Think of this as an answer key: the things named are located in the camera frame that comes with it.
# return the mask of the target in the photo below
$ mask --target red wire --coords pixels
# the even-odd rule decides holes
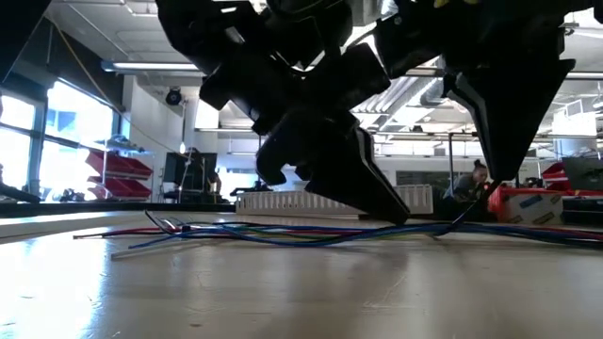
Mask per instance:
[[[94,236],[105,237],[105,236],[114,236],[114,235],[134,235],[134,234],[153,235],[153,234],[158,233],[160,231],[161,230],[158,229],[158,228],[136,228],[136,229],[129,229],[129,230],[111,231],[111,232],[105,232],[105,233],[99,233],[99,234],[75,235],[73,238],[85,238],[85,237],[94,237]],[[358,233],[358,231],[343,231],[343,230],[342,231],[338,231],[338,230],[332,230],[332,231],[316,230],[316,231],[312,231],[312,230],[299,230],[299,231],[288,231],[287,233],[288,234],[329,234],[329,235],[339,234],[339,235],[343,235],[343,234]]]
[[[596,239],[596,240],[599,240],[599,241],[603,241],[603,235],[592,234],[592,233],[588,233],[588,232],[573,231],[573,230],[564,230],[564,229],[554,228],[554,227],[539,227],[539,228],[536,228],[535,230],[538,230],[538,231],[560,232],[560,233],[572,234],[572,235],[576,235],[576,236],[580,236],[580,237],[587,237],[587,238],[591,238],[591,239]]]

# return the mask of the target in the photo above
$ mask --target woman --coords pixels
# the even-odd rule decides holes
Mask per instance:
[[[488,179],[488,168],[476,160],[473,163],[473,171],[460,176],[454,183],[453,190],[450,187],[444,193],[444,199],[452,198],[456,202],[472,202],[478,198],[483,184]]]
[[[460,176],[455,182],[452,189],[449,187],[444,193],[442,201],[440,218],[456,219],[464,211],[469,208],[473,202],[477,201],[484,192],[483,186],[488,179],[488,168],[476,160],[473,163],[473,171]],[[484,202],[476,206],[470,216],[473,220],[488,221],[493,216],[488,213],[488,202]]]

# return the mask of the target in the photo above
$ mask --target desk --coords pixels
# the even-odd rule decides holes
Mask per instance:
[[[148,222],[140,216],[127,226]],[[95,231],[0,245],[0,338],[598,339],[603,333],[600,252],[453,234],[328,249],[213,241],[111,261],[111,252],[144,239],[72,239]]]

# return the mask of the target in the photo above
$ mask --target red box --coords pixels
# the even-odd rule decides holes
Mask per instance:
[[[88,154],[88,158],[86,158],[86,163],[92,166],[97,173],[103,173],[103,163],[104,163],[105,153],[101,151],[90,151]],[[112,173],[119,174],[128,174],[134,171],[134,168],[130,166],[127,162],[123,161],[122,157],[119,157],[115,154],[107,154],[106,155],[106,171]]]
[[[145,176],[147,179],[153,174],[153,170],[144,165],[140,160],[135,158],[122,158],[122,161],[128,164],[132,172],[136,175]]]
[[[147,188],[145,185],[139,183],[136,180],[132,179],[119,179],[122,185],[126,186],[129,191],[131,198],[142,198],[147,199],[153,193],[151,189]]]
[[[96,184],[101,184],[103,182],[100,177],[90,177],[88,178],[88,181]],[[105,188],[115,198],[130,197],[131,194],[130,188],[122,183],[122,180],[120,179],[105,178]]]
[[[499,187],[490,196],[489,209],[499,222],[561,224],[564,191],[543,188]]]

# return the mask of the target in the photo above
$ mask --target computer monitor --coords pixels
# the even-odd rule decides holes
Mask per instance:
[[[183,189],[204,189],[213,181],[218,155],[216,153],[194,152],[187,169],[188,153],[168,153],[163,173],[165,183],[175,183]]]
[[[603,161],[582,157],[565,157],[562,161],[573,190],[603,191]]]

